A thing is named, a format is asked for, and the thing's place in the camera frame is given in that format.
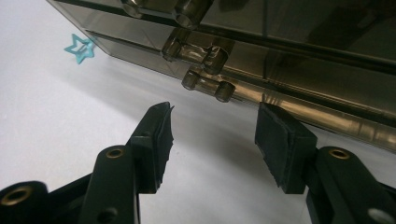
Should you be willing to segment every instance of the white table surface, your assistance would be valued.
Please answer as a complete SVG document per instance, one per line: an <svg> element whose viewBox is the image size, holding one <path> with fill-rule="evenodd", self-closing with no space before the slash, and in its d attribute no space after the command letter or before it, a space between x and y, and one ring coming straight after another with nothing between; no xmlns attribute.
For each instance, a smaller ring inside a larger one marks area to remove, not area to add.
<svg viewBox="0 0 396 224"><path fill-rule="evenodd" d="M158 193L140 197L142 223L310 223L305 196L278 189L254 145L256 107L186 91L99 48L76 64L64 48L81 32L45 1L1 1L0 27L0 189L39 180L54 190L90 173L102 149L169 101L174 146ZM310 129L318 147L355 152L396 187L396 155Z"/></svg>

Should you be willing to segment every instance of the blue star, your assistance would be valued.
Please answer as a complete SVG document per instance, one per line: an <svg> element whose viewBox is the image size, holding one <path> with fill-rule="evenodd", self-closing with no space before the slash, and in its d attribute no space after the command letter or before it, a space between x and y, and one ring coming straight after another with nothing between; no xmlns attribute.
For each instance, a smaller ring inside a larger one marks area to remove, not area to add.
<svg viewBox="0 0 396 224"><path fill-rule="evenodd" d="M76 60L78 64L81 64L81 62L85 58L93 58L93 47L94 44L90 39L81 39L77 35L72 34L73 38L73 45L65 48L64 50L76 55ZM78 42L82 44L80 48L77 49L78 47Z"/></svg>

